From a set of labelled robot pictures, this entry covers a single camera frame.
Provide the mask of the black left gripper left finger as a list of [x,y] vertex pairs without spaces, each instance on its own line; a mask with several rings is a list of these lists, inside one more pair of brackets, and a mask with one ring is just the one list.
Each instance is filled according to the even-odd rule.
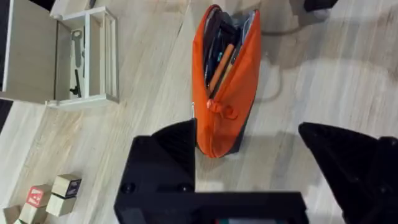
[[195,190],[196,119],[133,139],[121,177],[114,213],[119,223],[193,223],[160,194]]

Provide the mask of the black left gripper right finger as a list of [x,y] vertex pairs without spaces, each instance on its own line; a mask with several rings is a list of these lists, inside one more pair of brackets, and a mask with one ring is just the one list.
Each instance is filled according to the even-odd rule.
[[397,138],[303,122],[313,154],[345,223],[397,223]]

